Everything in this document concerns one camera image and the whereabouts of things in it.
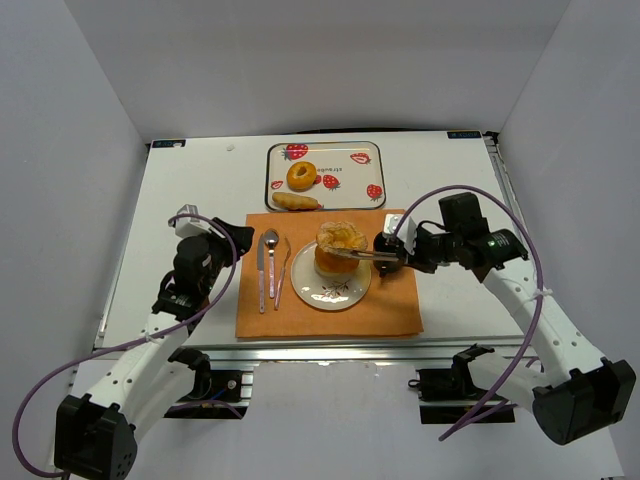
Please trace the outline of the bagel with pale base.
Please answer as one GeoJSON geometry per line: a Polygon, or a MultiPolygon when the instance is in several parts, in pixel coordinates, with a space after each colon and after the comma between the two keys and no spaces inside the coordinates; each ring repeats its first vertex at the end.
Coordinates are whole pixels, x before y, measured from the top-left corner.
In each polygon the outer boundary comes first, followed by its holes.
{"type": "Polygon", "coordinates": [[[359,266],[360,261],[332,253],[322,249],[314,251],[314,268],[319,275],[335,277],[352,274],[359,266]]]}

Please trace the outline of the large sugared ring pastry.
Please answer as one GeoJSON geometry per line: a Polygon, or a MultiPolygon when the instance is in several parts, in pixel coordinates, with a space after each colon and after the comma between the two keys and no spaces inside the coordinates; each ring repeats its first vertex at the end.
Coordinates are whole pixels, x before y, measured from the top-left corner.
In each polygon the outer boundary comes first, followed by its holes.
{"type": "Polygon", "coordinates": [[[316,243],[316,249],[328,253],[336,248],[366,250],[368,247],[366,235],[351,222],[321,224],[316,234],[316,243]]]}

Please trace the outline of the metal bread tongs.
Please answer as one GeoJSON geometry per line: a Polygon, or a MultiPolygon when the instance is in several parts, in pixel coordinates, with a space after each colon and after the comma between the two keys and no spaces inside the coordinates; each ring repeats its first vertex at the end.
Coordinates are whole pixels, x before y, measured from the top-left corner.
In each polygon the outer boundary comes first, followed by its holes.
{"type": "Polygon", "coordinates": [[[401,254],[396,252],[378,252],[378,251],[365,251],[356,249],[333,249],[332,255],[340,256],[349,259],[370,260],[378,262],[393,262],[397,263],[403,260],[401,254]]]}

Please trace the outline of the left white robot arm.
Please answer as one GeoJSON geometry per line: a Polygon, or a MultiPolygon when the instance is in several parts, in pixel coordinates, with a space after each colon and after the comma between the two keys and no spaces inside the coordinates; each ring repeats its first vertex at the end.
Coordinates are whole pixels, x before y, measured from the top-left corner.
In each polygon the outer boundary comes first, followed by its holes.
{"type": "Polygon", "coordinates": [[[56,412],[54,464],[85,479],[124,479],[152,426],[181,398],[202,390],[204,353],[185,347],[212,303],[223,269],[250,251],[254,228],[183,210],[170,226],[180,241],[136,345],[80,397],[56,412]]]}

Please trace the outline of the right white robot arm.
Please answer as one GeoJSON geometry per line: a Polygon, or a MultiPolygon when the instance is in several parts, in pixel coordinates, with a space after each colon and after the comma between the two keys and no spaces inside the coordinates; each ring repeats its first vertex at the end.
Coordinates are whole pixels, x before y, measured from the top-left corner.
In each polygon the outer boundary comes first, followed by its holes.
{"type": "Polygon", "coordinates": [[[441,233],[423,229],[408,213],[388,215],[383,229],[388,244],[403,266],[433,273],[457,263],[472,272],[524,334],[512,359],[478,345],[454,357],[460,383],[484,394],[440,438],[486,418],[481,409],[495,395],[529,411],[558,445],[620,422],[636,374],[628,362],[607,359],[545,289],[540,258],[527,232],[492,231],[478,201],[484,192],[477,187],[438,191],[443,196],[441,233]]]}

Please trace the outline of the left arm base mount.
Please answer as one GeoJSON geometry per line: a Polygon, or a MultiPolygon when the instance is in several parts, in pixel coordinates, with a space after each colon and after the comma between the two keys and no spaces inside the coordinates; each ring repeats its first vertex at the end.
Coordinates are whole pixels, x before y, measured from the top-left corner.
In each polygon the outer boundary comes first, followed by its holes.
{"type": "Polygon", "coordinates": [[[246,414],[250,374],[239,369],[213,367],[210,357],[196,349],[179,348],[169,357],[194,375],[191,391],[172,406],[165,418],[240,420],[246,414]]]}

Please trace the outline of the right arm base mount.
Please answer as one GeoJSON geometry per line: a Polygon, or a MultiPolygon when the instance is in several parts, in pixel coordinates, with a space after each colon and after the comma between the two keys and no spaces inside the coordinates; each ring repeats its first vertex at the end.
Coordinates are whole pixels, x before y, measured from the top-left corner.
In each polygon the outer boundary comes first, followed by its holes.
{"type": "Polygon", "coordinates": [[[425,368],[407,384],[420,400],[422,425],[453,425],[486,393],[471,381],[468,364],[477,357],[494,353],[493,348],[478,344],[459,352],[448,368],[425,368]]]}

